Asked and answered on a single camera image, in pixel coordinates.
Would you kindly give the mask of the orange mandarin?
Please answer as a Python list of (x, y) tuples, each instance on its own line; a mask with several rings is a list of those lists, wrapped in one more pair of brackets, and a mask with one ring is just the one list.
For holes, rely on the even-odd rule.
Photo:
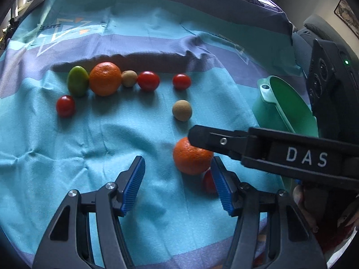
[(187, 137), (180, 139), (173, 149), (173, 161), (176, 168), (187, 175), (196, 176), (206, 172), (214, 153), (192, 146)]
[(99, 63), (90, 72), (90, 89), (98, 96), (107, 97), (113, 95), (121, 84), (122, 73), (114, 63)]

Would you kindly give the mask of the red tomato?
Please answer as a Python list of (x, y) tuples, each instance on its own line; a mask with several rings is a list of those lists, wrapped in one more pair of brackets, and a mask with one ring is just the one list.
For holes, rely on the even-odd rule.
[(141, 72), (138, 75), (137, 83), (143, 91), (153, 92), (160, 85), (160, 77), (154, 72)]
[(70, 95), (61, 96), (56, 103), (57, 114), (60, 117), (71, 117), (75, 113), (75, 101)]
[(208, 169), (205, 173), (204, 176), (202, 178), (202, 186), (203, 189), (206, 191), (206, 193), (209, 194), (216, 194), (217, 190), (215, 187), (215, 183), (212, 177), (212, 172), (210, 169)]

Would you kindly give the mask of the red tomato end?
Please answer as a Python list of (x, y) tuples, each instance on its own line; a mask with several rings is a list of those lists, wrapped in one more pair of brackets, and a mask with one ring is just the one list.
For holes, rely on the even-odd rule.
[(186, 74), (177, 74), (173, 77), (172, 83), (176, 90), (183, 91), (191, 86), (192, 80)]

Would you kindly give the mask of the green plastic bowl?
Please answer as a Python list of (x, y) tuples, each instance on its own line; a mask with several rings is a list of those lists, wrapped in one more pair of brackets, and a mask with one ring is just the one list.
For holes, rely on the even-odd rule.
[(252, 111), (261, 128), (318, 137), (316, 118), (291, 85), (271, 75), (259, 79), (257, 86)]

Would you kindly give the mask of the tan round fruit front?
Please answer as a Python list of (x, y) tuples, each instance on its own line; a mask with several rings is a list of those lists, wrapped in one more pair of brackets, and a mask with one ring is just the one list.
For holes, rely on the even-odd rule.
[(188, 121), (192, 116), (192, 106), (186, 100), (178, 100), (172, 107), (172, 114), (179, 121)]

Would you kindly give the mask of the red tomato in row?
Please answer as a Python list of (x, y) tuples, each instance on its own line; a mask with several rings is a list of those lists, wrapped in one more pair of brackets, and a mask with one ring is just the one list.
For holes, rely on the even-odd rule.
[(160, 77), (154, 72), (141, 72), (138, 75), (137, 83), (143, 91), (153, 92), (160, 85)]

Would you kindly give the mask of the tan small fruit in row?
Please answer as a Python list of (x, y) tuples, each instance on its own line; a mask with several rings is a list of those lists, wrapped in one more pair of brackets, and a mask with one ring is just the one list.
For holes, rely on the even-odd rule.
[(138, 80), (138, 75), (133, 70), (125, 70), (121, 74), (124, 87), (133, 87)]

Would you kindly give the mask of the orange mandarin in row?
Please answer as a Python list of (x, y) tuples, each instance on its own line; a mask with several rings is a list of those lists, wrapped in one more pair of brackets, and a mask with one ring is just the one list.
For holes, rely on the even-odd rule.
[(113, 95), (121, 84), (122, 73), (114, 63), (99, 63), (90, 72), (90, 89), (98, 96), (107, 97)]

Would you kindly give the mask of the blue striped tablecloth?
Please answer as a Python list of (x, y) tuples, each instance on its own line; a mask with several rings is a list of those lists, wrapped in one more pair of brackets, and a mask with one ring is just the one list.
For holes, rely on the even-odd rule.
[[(107, 97), (67, 87), (69, 71), (114, 63), (160, 77)], [(176, 90), (186, 74), (191, 86)], [(45, 0), (1, 55), (1, 227), (27, 265), (66, 193), (94, 191), (145, 158), (134, 208), (121, 226), (137, 268), (212, 268), (227, 255), (236, 221), (201, 179), (181, 174), (172, 152), (195, 124), (256, 126), (257, 81), (283, 78), (306, 94), (291, 25), (277, 8), (244, 0)], [(75, 101), (63, 118), (56, 103)], [(172, 114), (192, 106), (188, 121)]]

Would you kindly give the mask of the green lime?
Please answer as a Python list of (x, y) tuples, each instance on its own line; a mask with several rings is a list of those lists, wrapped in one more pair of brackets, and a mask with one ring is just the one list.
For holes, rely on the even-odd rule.
[(81, 66), (74, 66), (68, 73), (67, 87), (75, 97), (86, 95), (89, 85), (88, 72)]

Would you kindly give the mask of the framed wall picture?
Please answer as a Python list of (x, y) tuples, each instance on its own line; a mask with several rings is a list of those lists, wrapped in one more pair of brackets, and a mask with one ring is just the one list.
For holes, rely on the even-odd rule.
[(339, 0), (339, 3), (335, 7), (334, 14), (336, 14), (336, 16), (350, 28), (352, 33), (359, 38), (358, 19), (346, 0)]

